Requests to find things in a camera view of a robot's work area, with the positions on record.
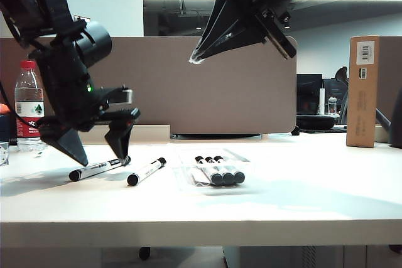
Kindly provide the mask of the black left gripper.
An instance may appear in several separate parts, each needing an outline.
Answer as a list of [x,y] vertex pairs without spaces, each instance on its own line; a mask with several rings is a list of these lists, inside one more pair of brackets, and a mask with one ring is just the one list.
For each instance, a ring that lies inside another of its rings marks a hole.
[[107,125],[109,130],[104,138],[121,164],[127,165],[130,161],[128,147],[131,130],[139,117],[138,108],[101,111],[100,115],[79,122],[73,122],[72,119],[62,121],[59,117],[51,115],[41,118],[38,128],[43,142],[82,166],[87,166],[87,155],[77,131],[89,132],[94,126]]

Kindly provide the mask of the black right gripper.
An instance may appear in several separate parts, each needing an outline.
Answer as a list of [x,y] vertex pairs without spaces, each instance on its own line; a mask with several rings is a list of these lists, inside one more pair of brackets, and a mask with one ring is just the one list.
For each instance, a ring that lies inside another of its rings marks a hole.
[[270,41],[286,59],[296,48],[280,26],[290,20],[291,0],[215,0],[201,39],[189,62],[202,62],[218,53]]

